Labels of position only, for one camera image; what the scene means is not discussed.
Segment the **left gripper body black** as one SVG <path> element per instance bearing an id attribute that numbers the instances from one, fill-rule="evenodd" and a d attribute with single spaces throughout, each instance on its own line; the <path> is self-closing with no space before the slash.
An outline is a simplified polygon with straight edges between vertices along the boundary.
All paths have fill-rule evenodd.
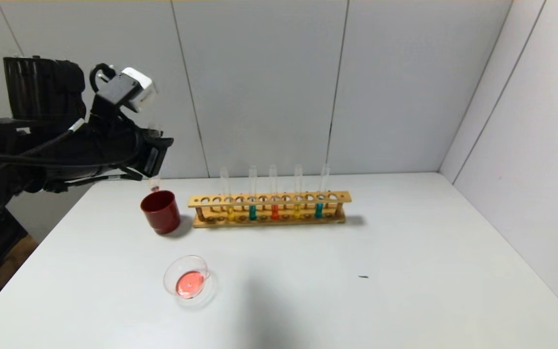
<path id="1" fill-rule="evenodd" d="M 150 123 L 146 128 L 162 130 L 160 125 Z M 159 177 L 166 153 L 168 138 L 147 139 L 141 127 L 124 127 L 99 143 L 101 159 L 108 163 L 110 170 L 120 170 L 122 178 L 140 181 L 144 178 Z"/>

